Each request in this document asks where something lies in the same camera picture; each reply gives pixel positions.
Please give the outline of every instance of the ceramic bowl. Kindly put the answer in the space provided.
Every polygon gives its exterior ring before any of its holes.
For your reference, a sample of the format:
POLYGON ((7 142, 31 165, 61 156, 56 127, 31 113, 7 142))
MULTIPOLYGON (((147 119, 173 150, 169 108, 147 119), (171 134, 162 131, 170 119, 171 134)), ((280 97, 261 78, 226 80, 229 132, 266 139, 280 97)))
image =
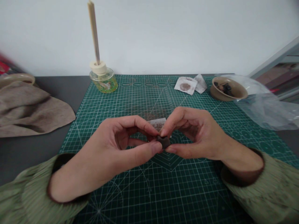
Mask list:
POLYGON ((240 100, 240 99, 245 99, 248 96, 246 89, 241 84, 237 83, 232 79, 225 78, 225 77, 213 78, 210 92, 213 98, 220 101, 240 100), (215 86, 214 82, 217 82, 219 85, 222 83, 228 83, 231 86, 231 92, 234 95, 234 97, 223 93, 215 86))
POLYGON ((26 82, 28 84, 34 85, 35 77, 30 74, 26 74, 26 73, 18 73, 18 74, 11 74, 11 75, 7 75, 7 76, 1 76, 0 77, 0 89, 5 86, 10 85, 11 83, 13 83, 15 81, 22 81, 22 82, 26 82))

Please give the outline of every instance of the wooden stick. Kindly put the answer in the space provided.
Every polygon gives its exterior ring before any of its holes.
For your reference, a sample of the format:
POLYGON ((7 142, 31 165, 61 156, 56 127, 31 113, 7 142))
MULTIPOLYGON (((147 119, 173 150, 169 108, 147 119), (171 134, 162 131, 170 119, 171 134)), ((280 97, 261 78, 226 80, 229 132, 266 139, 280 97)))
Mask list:
POLYGON ((94 51, 96 53, 96 62, 97 65, 100 64, 100 52, 99 52, 99 43, 97 39, 97 23, 96 23, 96 13, 94 11, 94 3, 89 0, 87 3, 88 6, 88 12, 89 12, 89 18, 90 18, 90 25, 91 25, 91 32, 93 35, 93 45, 94 45, 94 51))

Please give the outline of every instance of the clear plastic bag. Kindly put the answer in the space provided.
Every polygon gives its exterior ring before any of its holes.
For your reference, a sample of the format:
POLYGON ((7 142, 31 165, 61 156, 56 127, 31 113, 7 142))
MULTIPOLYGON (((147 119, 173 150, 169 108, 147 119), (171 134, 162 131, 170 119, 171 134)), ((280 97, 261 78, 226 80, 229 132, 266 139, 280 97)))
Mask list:
POLYGON ((279 101, 263 84, 246 76, 221 76, 235 80, 246 88, 248 97, 234 102, 259 126, 274 131, 299 129, 294 123, 299 119, 298 104, 279 101))

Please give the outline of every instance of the bottle cap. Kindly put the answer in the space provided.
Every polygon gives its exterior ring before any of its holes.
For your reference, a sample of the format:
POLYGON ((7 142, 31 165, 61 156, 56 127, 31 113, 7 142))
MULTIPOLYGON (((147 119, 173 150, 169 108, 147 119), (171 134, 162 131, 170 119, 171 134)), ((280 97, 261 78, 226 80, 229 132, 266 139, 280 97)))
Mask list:
POLYGON ((92 61, 90 62, 89 67, 98 76, 105 75, 107 72, 107 66, 104 61, 100 61, 99 65, 97 65, 96 61, 92 61))

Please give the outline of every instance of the bowl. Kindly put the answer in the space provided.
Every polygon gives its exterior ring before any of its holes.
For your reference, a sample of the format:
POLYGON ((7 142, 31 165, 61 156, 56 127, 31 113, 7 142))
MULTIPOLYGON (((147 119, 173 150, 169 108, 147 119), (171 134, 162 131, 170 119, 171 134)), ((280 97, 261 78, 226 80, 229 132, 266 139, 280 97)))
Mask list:
POLYGON ((247 90, 241 84, 237 83, 236 81, 234 81, 232 79, 225 78, 225 77, 213 78, 210 92, 211 92, 211 96, 214 99, 220 100, 220 101, 241 100, 241 99, 245 99, 248 96, 247 90), (231 92, 234 95, 234 97, 226 95, 221 90, 219 90, 215 86, 215 84, 214 84, 215 82, 217 82, 219 85, 222 83, 228 83, 231 86, 231 92))
POLYGON ((28 84, 34 85, 35 77, 30 74, 26 74, 26 73, 18 73, 18 74, 11 74, 11 75, 7 75, 7 76, 1 76, 0 77, 0 89, 2 89, 5 86, 10 85, 11 83, 13 83, 15 81, 22 81, 22 82, 26 82, 28 84))

